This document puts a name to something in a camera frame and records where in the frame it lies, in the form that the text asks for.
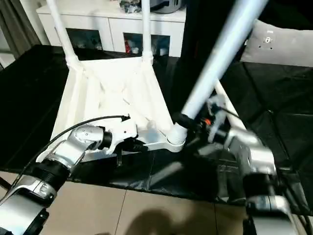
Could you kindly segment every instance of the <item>orange component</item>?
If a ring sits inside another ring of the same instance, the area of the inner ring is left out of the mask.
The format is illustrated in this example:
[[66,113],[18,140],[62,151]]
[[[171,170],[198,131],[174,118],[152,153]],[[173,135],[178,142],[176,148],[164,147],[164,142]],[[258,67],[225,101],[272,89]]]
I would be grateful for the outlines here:
[[211,121],[209,120],[209,119],[204,119],[204,122],[207,124],[207,125],[211,125],[212,123],[211,123]]

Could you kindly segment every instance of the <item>black cable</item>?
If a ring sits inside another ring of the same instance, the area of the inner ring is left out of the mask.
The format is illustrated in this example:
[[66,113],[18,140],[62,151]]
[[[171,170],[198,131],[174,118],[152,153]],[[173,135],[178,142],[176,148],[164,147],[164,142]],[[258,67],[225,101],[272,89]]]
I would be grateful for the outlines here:
[[232,111],[229,111],[228,109],[226,109],[226,108],[224,108],[224,107],[221,107],[221,106],[218,106],[218,107],[219,107],[220,109],[222,109],[223,111],[225,111],[225,112],[227,112],[227,113],[229,113],[229,114],[235,116],[236,118],[240,119],[240,117],[239,117],[237,114],[233,113]]
[[5,190],[9,190],[11,188],[11,185],[9,182],[7,182],[4,178],[0,177],[0,186],[5,189]]
[[103,119],[109,119],[109,118],[128,118],[126,116],[105,116],[105,117],[96,117],[93,119],[89,119],[86,121],[82,121],[68,129],[66,129],[65,131],[61,132],[60,134],[58,134],[56,137],[54,137],[52,140],[49,141],[49,143],[47,143],[41,150],[39,150],[39,152],[37,152],[31,159],[30,161],[26,164],[26,166],[23,168],[23,170],[19,173],[19,175],[16,177],[16,179],[14,180],[12,186],[10,189],[14,188],[15,185],[18,183],[18,181],[20,180],[20,178],[23,176],[24,172],[28,169],[28,167],[30,166],[30,164],[33,163],[33,161],[42,153],[44,152],[53,142],[55,142],[59,137],[61,137],[62,135],[64,135],[65,133],[75,129],[76,127],[79,127],[81,125],[84,125],[86,123],[92,122],[92,121],[98,121],[98,120],[103,120]]

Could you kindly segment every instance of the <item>black cylinder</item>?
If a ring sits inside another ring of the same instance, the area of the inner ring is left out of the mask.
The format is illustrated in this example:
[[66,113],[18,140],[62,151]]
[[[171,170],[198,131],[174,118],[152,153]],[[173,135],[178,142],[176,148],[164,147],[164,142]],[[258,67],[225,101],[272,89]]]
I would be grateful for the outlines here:
[[259,195],[279,195],[279,192],[275,190],[276,179],[272,175],[252,173],[244,177],[243,183],[247,198]]
[[37,177],[51,185],[56,191],[65,183],[70,175],[69,169],[58,161],[44,159],[36,163],[31,176]]

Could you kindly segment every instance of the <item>white cabinet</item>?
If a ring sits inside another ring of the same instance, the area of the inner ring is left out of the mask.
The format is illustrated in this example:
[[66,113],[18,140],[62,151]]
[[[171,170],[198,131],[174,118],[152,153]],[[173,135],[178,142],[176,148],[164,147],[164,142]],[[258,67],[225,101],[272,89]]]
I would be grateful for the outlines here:
[[[111,34],[113,40],[114,51],[125,52],[125,40],[127,41],[126,34],[141,34],[142,35],[142,21],[130,19],[109,19]],[[153,51],[160,50],[161,48],[154,45],[154,36],[162,35],[168,36],[168,55],[180,57],[181,46],[184,32],[184,23],[179,22],[163,22],[151,21],[151,35]]]
[[[71,29],[96,30],[101,40],[102,49],[114,51],[108,18],[69,15],[61,15],[61,17],[71,41],[75,40],[70,35],[69,31]],[[52,46],[62,46],[54,27],[52,16],[50,14],[39,14],[39,18],[44,26],[50,44]]]
[[[103,50],[126,52],[132,46],[129,44],[133,44],[134,47],[137,47],[133,52],[141,52],[141,13],[126,14],[119,7],[118,1],[56,1],[74,47],[90,48],[87,46],[90,44],[90,40],[99,40]],[[61,46],[48,6],[37,9],[37,13],[50,44]],[[180,57],[186,9],[180,9],[171,14],[151,13],[150,16],[153,50],[156,54]]]

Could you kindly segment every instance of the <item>wall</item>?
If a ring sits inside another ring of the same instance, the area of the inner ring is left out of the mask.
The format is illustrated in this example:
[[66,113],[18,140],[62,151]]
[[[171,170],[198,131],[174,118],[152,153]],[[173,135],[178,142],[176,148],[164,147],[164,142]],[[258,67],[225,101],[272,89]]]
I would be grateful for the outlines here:
[[46,5],[46,1],[45,0],[20,0],[20,1],[41,43],[43,45],[50,45],[50,42],[45,34],[44,27],[41,24],[39,16],[36,12],[36,9],[42,7],[43,5]]

